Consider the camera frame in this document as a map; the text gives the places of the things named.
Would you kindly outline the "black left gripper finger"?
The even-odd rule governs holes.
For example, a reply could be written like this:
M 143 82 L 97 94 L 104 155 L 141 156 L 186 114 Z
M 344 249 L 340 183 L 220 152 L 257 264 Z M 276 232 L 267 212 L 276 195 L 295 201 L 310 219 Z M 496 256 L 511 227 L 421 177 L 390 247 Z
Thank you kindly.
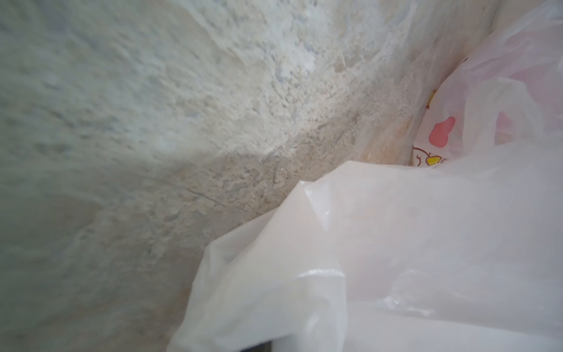
M 271 342 L 253 346 L 251 348 L 243 350 L 242 352 L 271 352 Z

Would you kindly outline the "white translucent plastic bag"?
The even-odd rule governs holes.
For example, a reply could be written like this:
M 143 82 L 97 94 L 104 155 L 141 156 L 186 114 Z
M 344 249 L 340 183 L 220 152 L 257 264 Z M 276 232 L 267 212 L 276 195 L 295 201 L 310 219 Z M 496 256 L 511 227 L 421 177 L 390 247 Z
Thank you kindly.
M 347 162 L 214 240 L 170 351 L 561 351 L 562 138 Z

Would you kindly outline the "pink translucent plastic bag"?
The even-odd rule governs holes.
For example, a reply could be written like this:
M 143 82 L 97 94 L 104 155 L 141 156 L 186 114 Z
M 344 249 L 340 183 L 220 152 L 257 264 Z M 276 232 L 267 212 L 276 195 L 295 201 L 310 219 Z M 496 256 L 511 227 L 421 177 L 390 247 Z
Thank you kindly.
M 562 2 L 546 1 L 487 42 L 488 74 L 468 89 L 462 155 L 562 132 Z

